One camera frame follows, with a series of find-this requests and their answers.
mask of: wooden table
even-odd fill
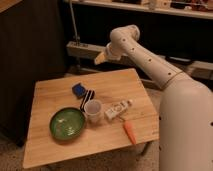
[[[8,8],[16,5],[17,3],[21,2],[22,0],[1,0],[0,1],[0,13],[7,10]]]
[[[73,76],[36,83],[24,168],[46,165],[131,145],[119,118],[108,122],[102,116],[97,126],[87,123],[74,141],[56,142],[50,134],[51,117],[61,108],[77,107],[81,99],[72,93],[72,86],[81,83],[95,90],[95,99],[103,103],[103,112],[112,103],[132,99],[133,104],[122,116],[132,123],[137,144],[159,137],[158,114],[134,69]]]

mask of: toy carrot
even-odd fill
[[[128,135],[130,141],[132,144],[136,144],[135,136],[132,130],[132,124],[129,121],[124,121],[123,123],[124,130],[126,131],[126,134]]]

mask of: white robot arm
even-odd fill
[[[161,89],[160,171],[213,170],[213,95],[202,83],[145,49],[135,25],[111,31],[95,64],[126,54]]]

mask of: black striped object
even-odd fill
[[[93,99],[95,96],[95,91],[94,90],[87,90],[86,94],[84,95],[84,98],[82,100],[80,110],[84,112],[84,105],[88,100]]]

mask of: blue sponge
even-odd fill
[[[77,98],[82,98],[86,94],[86,89],[78,83],[72,87],[73,93],[77,96]]]

